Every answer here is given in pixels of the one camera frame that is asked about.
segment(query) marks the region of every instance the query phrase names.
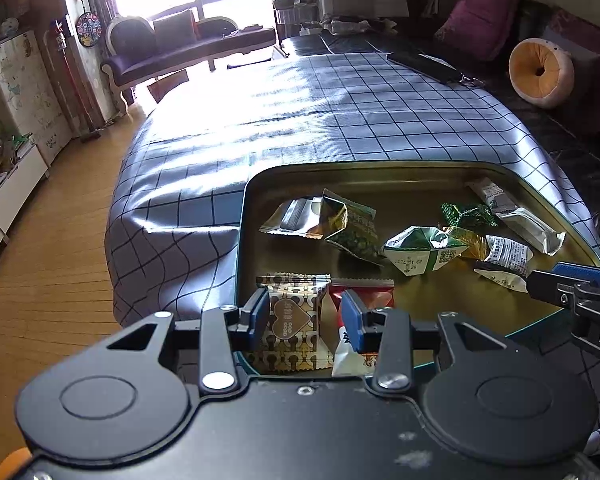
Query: gold metal tray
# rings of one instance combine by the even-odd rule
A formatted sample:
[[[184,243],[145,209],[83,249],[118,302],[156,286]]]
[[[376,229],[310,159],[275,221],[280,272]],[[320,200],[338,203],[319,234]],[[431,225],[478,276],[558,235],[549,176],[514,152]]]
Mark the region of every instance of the gold metal tray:
[[[440,270],[408,278],[388,262],[377,267],[342,253],[319,240],[269,235],[259,227],[285,200],[321,195],[324,188],[376,209],[381,241],[409,226],[438,226],[443,202],[478,203],[465,186],[488,177],[515,202],[528,208],[557,231],[567,233],[555,256],[534,250],[533,269],[550,270],[557,262],[600,266],[600,260],[574,227],[535,189],[511,170],[481,162],[334,162],[297,164],[266,170],[246,187],[238,257],[238,304],[256,286],[256,276],[271,272],[329,273],[339,278],[393,278],[395,304],[414,320],[436,319],[448,310],[509,335],[558,310],[528,295],[513,292],[472,271],[472,261],[456,258]],[[521,240],[501,225],[488,234]]]

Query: grid pattern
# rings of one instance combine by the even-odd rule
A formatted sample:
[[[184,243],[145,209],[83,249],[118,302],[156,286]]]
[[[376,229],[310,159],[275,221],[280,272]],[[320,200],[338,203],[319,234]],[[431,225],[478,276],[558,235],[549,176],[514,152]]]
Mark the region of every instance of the grid pattern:
[[[281,164],[411,159],[513,170],[600,257],[594,221],[571,182],[487,91],[439,84],[383,54],[302,57],[216,73],[204,88],[181,85],[136,135],[106,233],[116,319],[126,326],[156,310],[191,318],[233,302],[242,199],[254,174]],[[560,348],[573,354],[571,344]],[[597,370],[585,364],[580,373]]]

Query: heart-shaped label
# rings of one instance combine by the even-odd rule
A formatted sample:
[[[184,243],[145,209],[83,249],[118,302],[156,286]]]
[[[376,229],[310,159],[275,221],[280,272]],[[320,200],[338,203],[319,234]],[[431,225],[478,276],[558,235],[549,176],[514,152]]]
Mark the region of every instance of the heart-shaped label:
[[[276,320],[271,325],[271,331],[282,340],[295,336],[311,320],[311,316],[289,298],[278,300],[273,306],[273,314]]]

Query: plush toy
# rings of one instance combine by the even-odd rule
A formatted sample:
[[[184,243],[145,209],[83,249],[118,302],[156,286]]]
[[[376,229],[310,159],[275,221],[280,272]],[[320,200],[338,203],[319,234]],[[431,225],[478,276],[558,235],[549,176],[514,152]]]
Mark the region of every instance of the plush toy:
[[[509,58],[514,90],[540,108],[555,108],[573,91],[573,63],[555,43],[530,38],[518,44]]]

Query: candy wrapper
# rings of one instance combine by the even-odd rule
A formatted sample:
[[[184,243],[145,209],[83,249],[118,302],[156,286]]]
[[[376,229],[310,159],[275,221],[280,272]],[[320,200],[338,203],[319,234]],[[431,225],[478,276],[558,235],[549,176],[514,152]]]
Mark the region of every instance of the candy wrapper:
[[[518,207],[512,199],[488,178],[467,184],[489,206],[491,211],[512,231],[543,254],[554,256],[566,233],[557,233],[531,211]]]
[[[484,204],[458,205],[442,204],[442,215],[449,226],[459,226],[465,229],[498,225],[491,210]]]
[[[511,290],[526,293],[528,263],[534,256],[526,245],[501,236],[482,236],[460,227],[447,228],[445,232],[469,245],[462,257],[478,260],[474,272]]]
[[[321,197],[289,200],[261,227],[269,234],[325,240],[361,260],[380,265],[376,210],[325,189]]]
[[[435,227],[409,227],[384,244],[384,256],[407,276],[448,264],[462,254],[466,244]]]
[[[269,325],[261,348],[245,352],[261,374],[289,374],[333,366],[333,356],[318,335],[320,303],[328,274],[272,274],[257,278],[269,289]]]
[[[328,293],[322,301],[320,333],[329,327],[330,334],[324,340],[333,348],[332,376],[368,375],[374,372],[378,354],[359,354],[349,343],[347,331],[340,315],[340,301],[345,290],[355,290],[369,310],[394,306],[394,280],[341,280],[334,279],[328,286]],[[333,328],[337,337],[333,338]]]

